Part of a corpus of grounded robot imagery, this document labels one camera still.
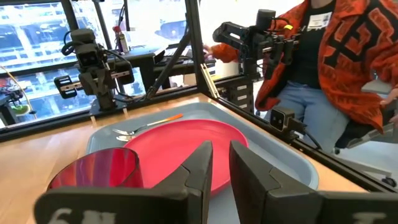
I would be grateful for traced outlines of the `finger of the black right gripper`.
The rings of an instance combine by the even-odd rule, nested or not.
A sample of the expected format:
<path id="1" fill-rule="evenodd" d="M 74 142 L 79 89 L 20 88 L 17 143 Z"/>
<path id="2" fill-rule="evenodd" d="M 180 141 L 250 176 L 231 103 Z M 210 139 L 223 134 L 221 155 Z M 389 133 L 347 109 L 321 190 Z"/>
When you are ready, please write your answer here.
<path id="1" fill-rule="evenodd" d="M 111 70 L 111 78 L 119 80 L 122 85 L 127 85 L 135 81 L 134 73 L 128 62 L 111 62 L 109 63 L 109 68 Z"/>
<path id="2" fill-rule="evenodd" d="M 54 79 L 54 84 L 63 99 L 74 98 L 77 91 L 70 76 L 61 76 Z"/>

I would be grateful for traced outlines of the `red round plate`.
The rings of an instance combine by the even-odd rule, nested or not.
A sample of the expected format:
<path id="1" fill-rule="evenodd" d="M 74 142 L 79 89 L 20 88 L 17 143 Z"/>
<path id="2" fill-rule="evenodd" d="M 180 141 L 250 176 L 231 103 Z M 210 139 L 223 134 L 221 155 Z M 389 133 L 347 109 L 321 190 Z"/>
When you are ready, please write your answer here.
<path id="1" fill-rule="evenodd" d="M 189 119 L 160 125 L 125 143 L 140 160 L 144 186 L 152 188 L 171 174 L 203 142 L 213 146 L 211 195 L 230 183 L 229 145 L 238 141 L 248 145 L 245 135 L 234 126 L 210 119 Z"/>

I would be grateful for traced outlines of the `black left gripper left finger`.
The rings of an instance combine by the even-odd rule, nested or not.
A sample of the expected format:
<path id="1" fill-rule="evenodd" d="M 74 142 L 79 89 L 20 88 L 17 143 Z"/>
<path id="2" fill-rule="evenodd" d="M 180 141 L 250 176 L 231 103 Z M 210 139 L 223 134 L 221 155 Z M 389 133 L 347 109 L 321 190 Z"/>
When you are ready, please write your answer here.
<path id="1" fill-rule="evenodd" d="M 213 146 L 204 141 L 151 189 L 60 187 L 34 205 L 36 224 L 206 224 Z"/>

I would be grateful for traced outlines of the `black desk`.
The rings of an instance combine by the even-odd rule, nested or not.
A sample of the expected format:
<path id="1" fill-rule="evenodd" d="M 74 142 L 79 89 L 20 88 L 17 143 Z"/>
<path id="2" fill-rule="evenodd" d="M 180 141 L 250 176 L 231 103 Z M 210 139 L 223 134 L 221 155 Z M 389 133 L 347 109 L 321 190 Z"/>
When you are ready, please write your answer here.
<path id="1" fill-rule="evenodd" d="M 138 68 L 141 74 L 140 80 L 142 81 L 143 90 L 147 91 L 158 78 L 160 73 L 165 68 L 164 65 L 160 66 L 159 63 L 165 58 L 171 57 L 177 50 L 178 44 L 171 45 L 141 45 L 133 47 L 128 53 L 122 57 L 130 62 L 133 68 Z M 194 62 L 192 60 L 193 54 L 186 55 L 190 51 L 190 45 L 183 51 L 181 58 L 182 63 L 176 63 L 169 77 L 176 75 L 186 75 L 195 73 Z"/>

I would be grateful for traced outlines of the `person's hand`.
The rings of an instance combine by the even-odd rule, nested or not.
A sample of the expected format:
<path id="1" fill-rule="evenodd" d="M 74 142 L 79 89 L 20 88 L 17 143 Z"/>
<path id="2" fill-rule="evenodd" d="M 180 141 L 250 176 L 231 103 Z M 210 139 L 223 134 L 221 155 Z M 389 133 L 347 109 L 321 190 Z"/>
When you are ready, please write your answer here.
<path id="1" fill-rule="evenodd" d="M 203 50 L 205 53 L 205 57 L 214 57 L 216 58 L 216 51 L 217 51 L 218 46 L 209 46 L 209 45 L 204 45 Z"/>
<path id="2" fill-rule="evenodd" d="M 392 89 L 391 92 L 388 94 L 388 96 L 380 102 L 380 105 L 386 106 L 389 103 L 392 103 L 392 101 L 395 100 L 396 98 L 398 98 L 398 88 Z M 398 114 L 394 115 L 390 119 L 390 122 L 398 123 Z"/>

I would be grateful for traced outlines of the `red-capped bottle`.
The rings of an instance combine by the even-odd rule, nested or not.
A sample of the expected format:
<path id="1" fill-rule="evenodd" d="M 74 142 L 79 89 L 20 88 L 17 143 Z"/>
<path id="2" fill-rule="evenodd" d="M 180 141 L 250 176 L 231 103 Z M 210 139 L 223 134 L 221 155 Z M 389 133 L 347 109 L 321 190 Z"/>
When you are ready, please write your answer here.
<path id="1" fill-rule="evenodd" d="M 116 48 L 118 52 L 128 53 L 129 47 L 127 44 L 126 36 L 122 32 L 121 28 L 119 26 L 114 26 L 113 31 L 116 37 Z"/>

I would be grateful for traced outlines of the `orange-handled metal fork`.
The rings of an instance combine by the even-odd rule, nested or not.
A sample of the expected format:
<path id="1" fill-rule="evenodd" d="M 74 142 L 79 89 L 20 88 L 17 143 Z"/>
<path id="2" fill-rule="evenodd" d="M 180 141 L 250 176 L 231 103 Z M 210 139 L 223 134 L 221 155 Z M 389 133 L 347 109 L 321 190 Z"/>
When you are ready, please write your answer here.
<path id="1" fill-rule="evenodd" d="M 183 114 L 176 114 L 174 116 L 171 116 L 171 117 L 159 120 L 159 121 L 155 121 L 153 123 L 145 124 L 145 125 L 137 128 L 137 129 L 135 129 L 133 131 L 122 131 L 122 130 L 119 130 L 119 129 L 112 129 L 112 131 L 115 132 L 115 133 L 118 133 L 118 134 L 122 134 L 124 136 L 133 136 L 134 134 L 136 134 L 138 131 L 140 131 L 142 129 L 146 129 L 146 128 L 151 127 L 151 126 L 155 126 L 155 125 L 158 125 L 158 124 L 162 124 L 162 123 L 166 123 L 166 122 L 173 121 L 173 120 L 176 120 L 176 119 L 180 119 L 182 117 L 183 117 Z"/>

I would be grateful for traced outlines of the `blue-grey plastic tray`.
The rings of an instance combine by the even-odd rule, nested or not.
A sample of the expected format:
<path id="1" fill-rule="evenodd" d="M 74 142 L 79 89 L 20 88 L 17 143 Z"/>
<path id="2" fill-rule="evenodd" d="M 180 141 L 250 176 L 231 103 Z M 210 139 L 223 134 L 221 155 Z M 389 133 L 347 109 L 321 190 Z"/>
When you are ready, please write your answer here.
<path id="1" fill-rule="evenodd" d="M 116 139 L 117 134 L 112 129 L 134 129 L 175 114 L 183 114 L 183 117 L 176 121 L 210 119 L 234 126 L 245 135 L 248 140 L 248 149 L 297 181 L 312 189 L 317 189 L 318 173 L 311 162 L 300 156 L 290 146 L 282 144 L 268 134 L 257 131 L 242 119 L 223 111 L 211 103 L 191 103 L 106 126 L 90 137 L 86 151 L 91 154 L 111 147 L 124 147 L 127 142 L 118 141 Z M 211 196 L 208 224 L 239 224 L 238 212 L 230 183 L 223 191 Z"/>

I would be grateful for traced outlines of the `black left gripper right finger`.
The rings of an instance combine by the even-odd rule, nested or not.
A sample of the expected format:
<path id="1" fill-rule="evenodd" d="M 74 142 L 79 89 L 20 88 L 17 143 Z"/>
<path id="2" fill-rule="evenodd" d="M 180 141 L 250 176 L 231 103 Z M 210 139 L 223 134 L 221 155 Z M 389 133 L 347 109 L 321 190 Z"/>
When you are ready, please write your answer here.
<path id="1" fill-rule="evenodd" d="M 241 224 L 398 224 L 398 194 L 316 191 L 237 141 L 229 170 Z"/>

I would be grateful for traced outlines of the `person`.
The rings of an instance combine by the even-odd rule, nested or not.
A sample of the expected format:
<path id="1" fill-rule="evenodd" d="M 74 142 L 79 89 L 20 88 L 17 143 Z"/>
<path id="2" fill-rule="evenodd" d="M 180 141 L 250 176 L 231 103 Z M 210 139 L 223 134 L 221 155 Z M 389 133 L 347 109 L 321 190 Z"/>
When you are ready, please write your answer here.
<path id="1" fill-rule="evenodd" d="M 329 153 L 351 120 L 382 130 L 380 102 L 398 88 L 398 4 L 303 0 L 272 27 L 299 43 L 292 63 L 278 64 L 262 83 L 257 110 L 294 111 L 304 140 Z"/>

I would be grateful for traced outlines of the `grey office chair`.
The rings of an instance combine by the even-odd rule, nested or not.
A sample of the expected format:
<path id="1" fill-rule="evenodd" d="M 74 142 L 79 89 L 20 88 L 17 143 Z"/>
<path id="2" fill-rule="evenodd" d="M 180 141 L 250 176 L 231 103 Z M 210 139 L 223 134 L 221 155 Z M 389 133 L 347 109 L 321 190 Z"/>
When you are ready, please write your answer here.
<path id="1" fill-rule="evenodd" d="M 398 143 L 398 128 L 395 127 L 395 124 L 389 122 L 395 115 L 398 115 L 398 100 L 393 100 L 382 109 L 382 134 L 370 125 L 359 124 L 351 120 L 343 135 L 335 144 L 335 154 L 339 154 L 341 149 L 351 149 L 369 141 Z M 346 159 L 343 159 L 343 161 L 362 171 L 381 174 L 384 176 L 381 180 L 385 184 L 391 187 L 397 186 L 397 182 L 392 178 L 390 171 Z"/>

